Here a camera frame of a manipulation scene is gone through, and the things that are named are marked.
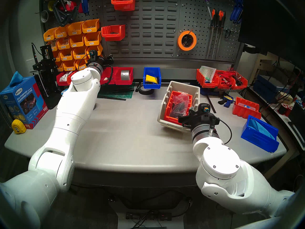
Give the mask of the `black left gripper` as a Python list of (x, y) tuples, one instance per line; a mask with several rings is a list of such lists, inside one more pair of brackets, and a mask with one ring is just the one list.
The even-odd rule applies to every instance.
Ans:
[(114, 64), (114, 59), (113, 55), (110, 54), (107, 57), (103, 56), (96, 56), (96, 66), (97, 67), (103, 67), (103, 66), (108, 66), (108, 65), (113, 65)]

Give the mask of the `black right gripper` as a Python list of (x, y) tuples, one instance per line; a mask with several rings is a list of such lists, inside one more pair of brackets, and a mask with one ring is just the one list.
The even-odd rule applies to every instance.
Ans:
[(207, 112), (189, 110), (188, 115), (178, 117), (178, 122), (181, 123), (183, 127), (189, 128), (192, 131), (199, 125), (210, 125), (210, 116)]

